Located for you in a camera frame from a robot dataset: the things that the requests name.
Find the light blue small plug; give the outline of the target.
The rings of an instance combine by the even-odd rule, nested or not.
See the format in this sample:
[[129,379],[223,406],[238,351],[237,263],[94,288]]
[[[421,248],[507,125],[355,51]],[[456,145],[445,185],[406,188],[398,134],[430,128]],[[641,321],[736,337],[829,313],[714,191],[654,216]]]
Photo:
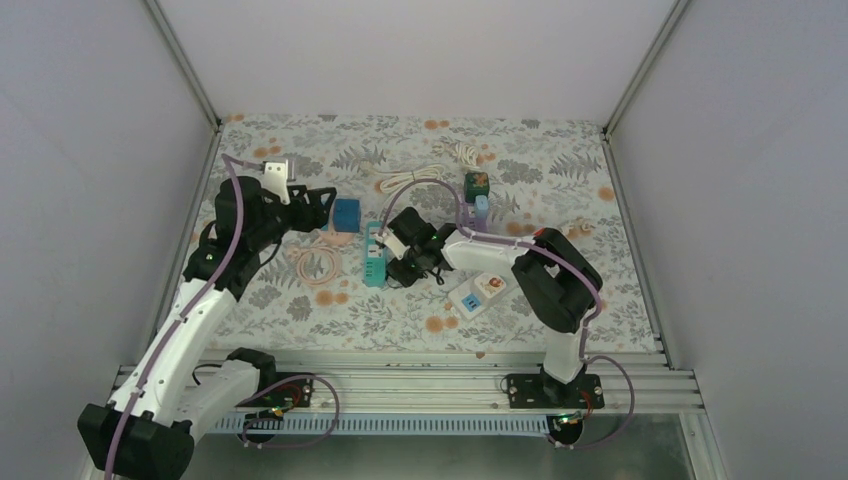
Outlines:
[[488,231],[490,204],[486,195],[477,195],[474,199],[474,224],[481,232]]

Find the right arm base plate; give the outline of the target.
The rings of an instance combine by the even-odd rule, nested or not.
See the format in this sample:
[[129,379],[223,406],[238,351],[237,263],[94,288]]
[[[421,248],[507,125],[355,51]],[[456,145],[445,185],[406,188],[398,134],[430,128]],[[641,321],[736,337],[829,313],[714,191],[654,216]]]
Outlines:
[[558,382],[542,373],[513,373],[502,381],[512,409],[602,409],[605,399],[600,377],[579,373],[570,383]]

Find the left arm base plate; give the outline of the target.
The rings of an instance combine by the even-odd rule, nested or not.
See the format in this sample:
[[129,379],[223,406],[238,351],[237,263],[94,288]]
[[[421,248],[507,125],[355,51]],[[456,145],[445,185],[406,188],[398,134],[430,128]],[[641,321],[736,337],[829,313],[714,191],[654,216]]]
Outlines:
[[261,379],[254,393],[239,401],[237,407],[306,408],[311,405],[315,376],[306,372],[277,372]]

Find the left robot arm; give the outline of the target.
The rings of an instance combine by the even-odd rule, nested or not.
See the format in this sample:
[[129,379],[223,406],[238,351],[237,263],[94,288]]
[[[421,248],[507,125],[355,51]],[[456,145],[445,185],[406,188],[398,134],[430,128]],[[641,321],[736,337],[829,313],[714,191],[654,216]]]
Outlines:
[[192,392],[186,385],[211,334],[262,267],[262,253],[288,232],[325,226],[336,196],[333,187],[293,185],[281,197],[250,176],[220,184],[216,218],[188,258],[162,328],[109,400],[86,405],[78,418],[88,454],[106,478],[178,479],[196,444],[226,413],[276,396],[273,356],[247,348],[232,352]]

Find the dark blue cube socket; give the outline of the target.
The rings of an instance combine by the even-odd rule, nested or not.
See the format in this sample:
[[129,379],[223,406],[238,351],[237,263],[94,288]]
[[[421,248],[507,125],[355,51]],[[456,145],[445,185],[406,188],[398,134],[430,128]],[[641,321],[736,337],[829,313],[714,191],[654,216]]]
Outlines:
[[358,233],[361,228],[360,201],[352,198],[337,198],[333,206],[332,225],[336,232]]

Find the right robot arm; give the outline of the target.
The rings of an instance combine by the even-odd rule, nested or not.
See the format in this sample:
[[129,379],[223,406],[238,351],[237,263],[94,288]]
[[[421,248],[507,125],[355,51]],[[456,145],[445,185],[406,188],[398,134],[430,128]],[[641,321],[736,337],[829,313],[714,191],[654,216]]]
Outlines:
[[587,326],[601,312],[603,280],[566,236],[543,228],[507,237],[447,223],[440,228],[405,208],[376,235],[392,258],[387,274],[404,287],[444,271],[495,274],[517,286],[547,329],[539,372],[544,399],[565,407],[580,393],[587,369]]

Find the black plug adapter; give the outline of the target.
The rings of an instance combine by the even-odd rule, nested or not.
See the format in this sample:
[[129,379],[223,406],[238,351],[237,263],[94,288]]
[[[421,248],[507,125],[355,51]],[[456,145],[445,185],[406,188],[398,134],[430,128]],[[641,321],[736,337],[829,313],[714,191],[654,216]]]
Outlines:
[[444,278],[441,275],[441,269],[435,268],[431,270],[424,270],[421,267],[416,267],[412,264],[407,264],[400,259],[392,259],[386,267],[387,276],[397,283],[399,283],[403,288],[408,288],[412,286],[419,279],[432,277],[435,279],[437,285],[441,286],[445,283]]

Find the dark green cube socket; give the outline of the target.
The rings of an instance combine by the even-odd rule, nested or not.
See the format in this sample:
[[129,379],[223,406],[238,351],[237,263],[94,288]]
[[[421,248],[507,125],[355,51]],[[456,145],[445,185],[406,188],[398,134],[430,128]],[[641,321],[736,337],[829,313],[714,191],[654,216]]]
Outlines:
[[468,171],[464,174],[463,192],[465,202],[473,204],[480,196],[487,198],[490,192],[489,175],[482,171]]

